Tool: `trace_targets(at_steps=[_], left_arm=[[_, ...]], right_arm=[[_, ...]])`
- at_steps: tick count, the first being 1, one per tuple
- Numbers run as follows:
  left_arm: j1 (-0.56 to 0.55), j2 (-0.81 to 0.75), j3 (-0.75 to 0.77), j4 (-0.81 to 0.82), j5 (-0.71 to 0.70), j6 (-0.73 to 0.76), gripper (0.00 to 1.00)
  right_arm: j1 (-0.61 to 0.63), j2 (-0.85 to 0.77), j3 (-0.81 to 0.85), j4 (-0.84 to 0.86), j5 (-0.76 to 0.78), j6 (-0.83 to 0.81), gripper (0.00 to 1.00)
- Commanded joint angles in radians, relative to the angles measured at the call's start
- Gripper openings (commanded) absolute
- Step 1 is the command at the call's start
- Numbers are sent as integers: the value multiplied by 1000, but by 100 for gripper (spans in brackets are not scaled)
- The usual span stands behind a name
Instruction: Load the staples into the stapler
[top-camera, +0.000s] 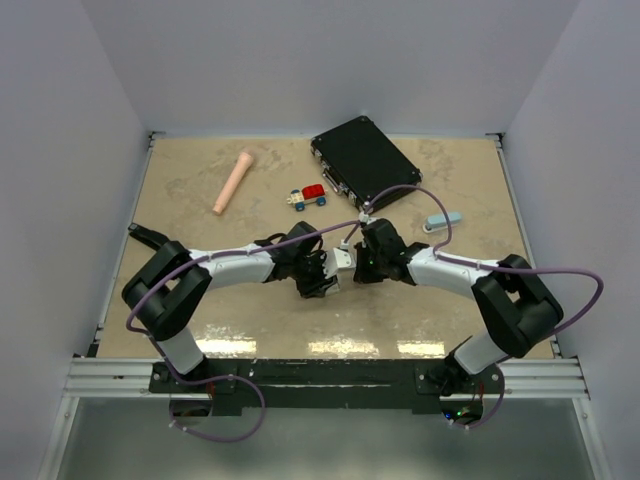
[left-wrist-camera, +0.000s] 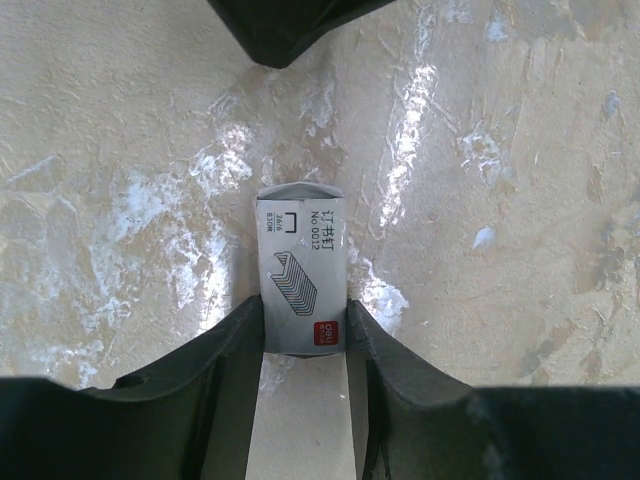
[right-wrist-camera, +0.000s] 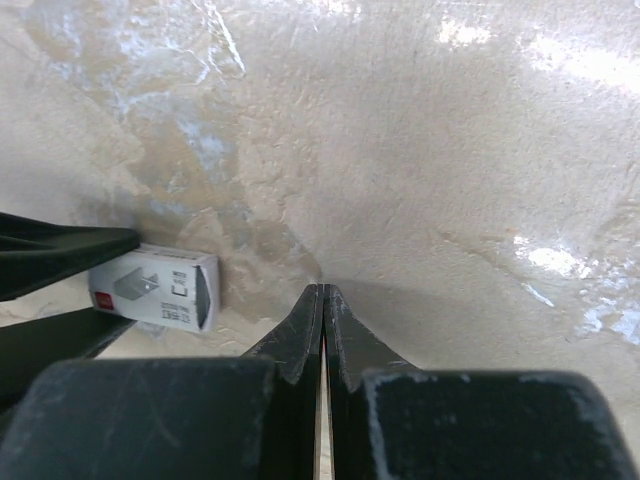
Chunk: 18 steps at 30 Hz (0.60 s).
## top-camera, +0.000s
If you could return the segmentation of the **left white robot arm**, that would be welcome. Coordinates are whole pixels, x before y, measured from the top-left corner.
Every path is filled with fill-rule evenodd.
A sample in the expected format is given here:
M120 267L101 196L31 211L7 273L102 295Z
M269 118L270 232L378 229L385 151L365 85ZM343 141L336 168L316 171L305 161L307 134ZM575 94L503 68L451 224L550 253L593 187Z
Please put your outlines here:
M125 285L122 299L185 392L200 390L207 380L204 353L188 324L208 291L291 279L302 298L323 298L338 288L338 271L352 264L346 251L325 250L322 237L304 221L228 251L188 249L138 224L129 226L129 236L155 254Z

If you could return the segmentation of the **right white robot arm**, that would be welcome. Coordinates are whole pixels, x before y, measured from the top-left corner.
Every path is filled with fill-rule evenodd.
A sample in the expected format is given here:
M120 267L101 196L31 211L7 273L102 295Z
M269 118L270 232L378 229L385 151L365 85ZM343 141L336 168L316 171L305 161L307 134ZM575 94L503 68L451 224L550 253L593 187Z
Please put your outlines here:
M355 246L356 283L392 280L438 288L476 302L485 330L456 347L431 375L456 392L469 392L480 382L481 373L498 361L524 357L564 317L553 294L519 255L487 264L445 257L423 243L407 245L386 219L363 225L361 232L363 240Z

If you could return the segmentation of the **black stapler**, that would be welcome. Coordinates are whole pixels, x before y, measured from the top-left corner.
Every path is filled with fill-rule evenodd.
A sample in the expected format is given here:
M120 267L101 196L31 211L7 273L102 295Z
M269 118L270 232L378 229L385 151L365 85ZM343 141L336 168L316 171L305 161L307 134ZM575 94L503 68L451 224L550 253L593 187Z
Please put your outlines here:
M158 251L164 244L169 242L169 238L166 235L137 223L129 225L128 235L154 251Z

